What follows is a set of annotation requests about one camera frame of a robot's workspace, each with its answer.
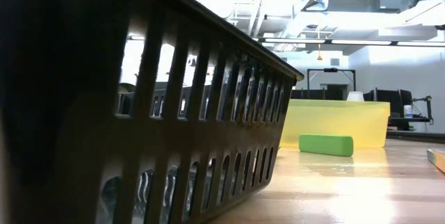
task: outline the plastic basket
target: plastic basket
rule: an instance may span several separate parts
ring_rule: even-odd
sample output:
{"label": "plastic basket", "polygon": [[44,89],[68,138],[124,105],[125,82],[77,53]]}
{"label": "plastic basket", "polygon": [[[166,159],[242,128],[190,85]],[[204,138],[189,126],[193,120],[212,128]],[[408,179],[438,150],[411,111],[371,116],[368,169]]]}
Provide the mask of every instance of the plastic basket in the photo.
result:
{"label": "plastic basket", "polygon": [[[194,0],[4,1],[6,221],[199,223],[269,183],[303,76],[260,44]],[[147,39],[135,93],[118,95],[132,26]],[[168,86],[155,90],[171,41]]]}

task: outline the fluorescent light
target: fluorescent light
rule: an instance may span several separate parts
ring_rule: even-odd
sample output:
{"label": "fluorescent light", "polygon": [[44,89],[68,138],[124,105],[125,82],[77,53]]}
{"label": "fluorescent light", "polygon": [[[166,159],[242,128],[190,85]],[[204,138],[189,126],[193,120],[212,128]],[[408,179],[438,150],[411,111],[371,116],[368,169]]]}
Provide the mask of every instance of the fluorescent light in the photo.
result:
{"label": "fluorescent light", "polygon": [[133,36],[130,36],[130,39],[132,39],[132,40],[145,40],[145,37],[144,36],[140,36],[140,35],[133,35]]}
{"label": "fluorescent light", "polygon": [[389,45],[388,40],[332,40],[332,44],[345,45]]}
{"label": "fluorescent light", "polygon": [[445,47],[445,42],[398,42],[397,45],[408,47]]}
{"label": "fluorescent light", "polygon": [[273,43],[308,43],[308,44],[321,44],[324,43],[325,40],[322,39],[281,39],[281,38],[266,38],[265,42],[273,42]]}

